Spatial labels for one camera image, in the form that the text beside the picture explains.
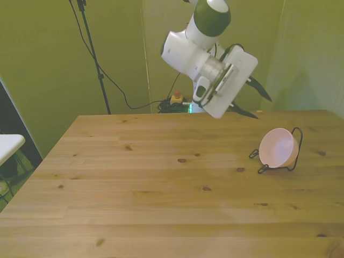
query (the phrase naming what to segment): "white table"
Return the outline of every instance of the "white table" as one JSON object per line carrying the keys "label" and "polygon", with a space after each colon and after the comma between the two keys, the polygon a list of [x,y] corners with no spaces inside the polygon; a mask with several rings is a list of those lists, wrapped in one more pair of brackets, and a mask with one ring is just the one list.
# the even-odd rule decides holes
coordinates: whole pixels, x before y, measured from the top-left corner
{"label": "white table", "polygon": [[23,144],[25,138],[19,134],[0,134],[0,166]]}

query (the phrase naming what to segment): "wooden table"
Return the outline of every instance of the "wooden table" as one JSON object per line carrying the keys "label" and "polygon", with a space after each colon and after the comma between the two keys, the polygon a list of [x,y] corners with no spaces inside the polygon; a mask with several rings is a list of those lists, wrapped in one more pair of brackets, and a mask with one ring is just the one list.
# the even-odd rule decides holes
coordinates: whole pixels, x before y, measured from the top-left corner
{"label": "wooden table", "polygon": [[[0,257],[343,257],[344,122],[257,116],[78,117],[0,214]],[[258,175],[250,152],[295,126],[296,170]]]}

